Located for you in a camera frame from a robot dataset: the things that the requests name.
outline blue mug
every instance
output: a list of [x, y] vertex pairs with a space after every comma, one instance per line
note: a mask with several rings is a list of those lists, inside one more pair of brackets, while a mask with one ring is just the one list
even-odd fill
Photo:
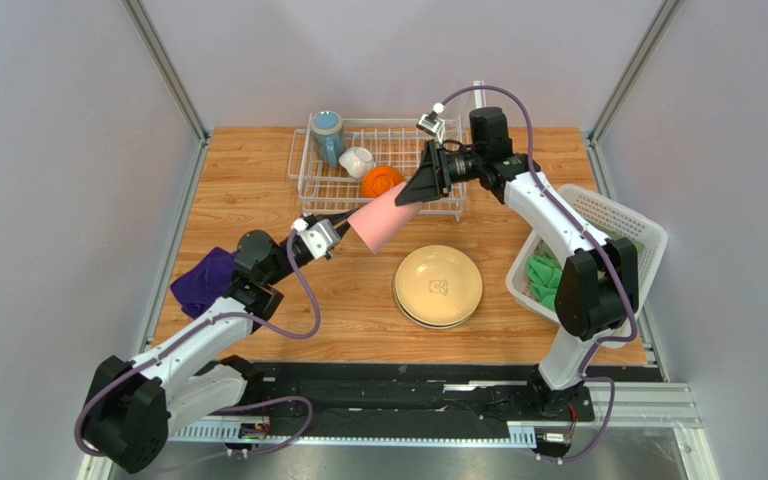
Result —
[[343, 139], [343, 118], [335, 112], [319, 112], [313, 117], [310, 132], [316, 142], [316, 153], [319, 158], [328, 162], [328, 165], [336, 167], [339, 164], [340, 155], [346, 151]]

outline yellow plate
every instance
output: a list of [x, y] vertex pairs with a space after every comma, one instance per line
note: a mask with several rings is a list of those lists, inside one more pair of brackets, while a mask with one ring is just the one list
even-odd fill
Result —
[[470, 257], [442, 245], [422, 247], [399, 265], [396, 301], [412, 320], [428, 327], [451, 327], [476, 311], [482, 276]]

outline dish rack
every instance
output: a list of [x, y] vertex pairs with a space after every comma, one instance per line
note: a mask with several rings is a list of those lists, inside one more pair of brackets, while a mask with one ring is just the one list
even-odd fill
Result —
[[[360, 182], [349, 176], [341, 166], [331, 167], [316, 154], [310, 132], [297, 129], [292, 137], [287, 175], [298, 179], [298, 195], [305, 213], [338, 213], [363, 206], [372, 198], [360, 196]], [[416, 120], [344, 119], [346, 148], [363, 147], [372, 153], [375, 165], [389, 165], [411, 178], [422, 159], [425, 141], [431, 136], [416, 128]], [[444, 121], [444, 140], [463, 142], [461, 117]], [[452, 186], [447, 198], [426, 203], [420, 214], [453, 215], [456, 220], [464, 213], [467, 200], [466, 184]]]
[[[627, 237], [637, 244], [638, 303], [641, 311], [641, 305], [644, 304], [650, 292], [656, 270], [659, 268], [668, 244], [668, 234], [665, 229], [644, 215], [578, 185], [562, 185], [558, 192], [590, 224], [604, 232], [613, 232]], [[533, 230], [517, 255], [517, 259], [514, 260], [511, 270], [508, 271], [505, 284], [517, 303], [558, 324], [559, 317], [556, 312], [541, 305], [532, 295], [532, 281], [526, 274], [526, 262], [538, 251], [542, 243], [541, 237]], [[629, 331], [627, 323], [624, 323], [622, 328], [625, 332]], [[606, 342], [604, 345], [618, 348], [624, 344]]]

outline white cup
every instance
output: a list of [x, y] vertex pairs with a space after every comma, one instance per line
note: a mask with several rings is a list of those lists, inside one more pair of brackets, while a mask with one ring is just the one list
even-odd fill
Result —
[[351, 147], [340, 155], [340, 165], [349, 172], [352, 178], [360, 180], [375, 166], [372, 152], [363, 147]]

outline table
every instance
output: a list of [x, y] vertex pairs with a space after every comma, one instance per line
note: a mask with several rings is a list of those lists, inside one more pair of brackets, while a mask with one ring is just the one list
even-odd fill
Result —
[[[239, 237], [261, 229], [284, 239], [300, 214], [297, 181], [286, 175], [294, 128], [217, 128], [209, 146], [173, 278], [188, 271], [213, 247], [235, 249]], [[512, 128], [516, 152], [526, 151], [525, 129]], [[579, 130], [535, 130], [535, 160], [559, 187], [575, 183], [594, 190], [595, 182]], [[322, 310], [322, 326], [308, 340], [291, 340], [262, 328], [229, 347], [255, 360], [537, 363], [552, 344], [557, 326], [515, 303], [505, 276], [531, 228], [500, 205], [478, 183], [468, 187], [460, 222], [449, 216], [419, 216], [378, 255], [350, 232], [330, 261], [304, 268]], [[396, 306], [392, 280], [399, 263], [413, 250], [449, 245], [476, 262], [484, 281], [482, 301], [464, 324], [430, 330], [408, 320]], [[294, 332], [312, 325], [310, 302], [291, 276], [277, 285], [284, 301], [271, 322]], [[155, 342], [190, 319], [168, 292]], [[600, 349], [593, 363], [646, 363], [641, 340], [612, 350]]]

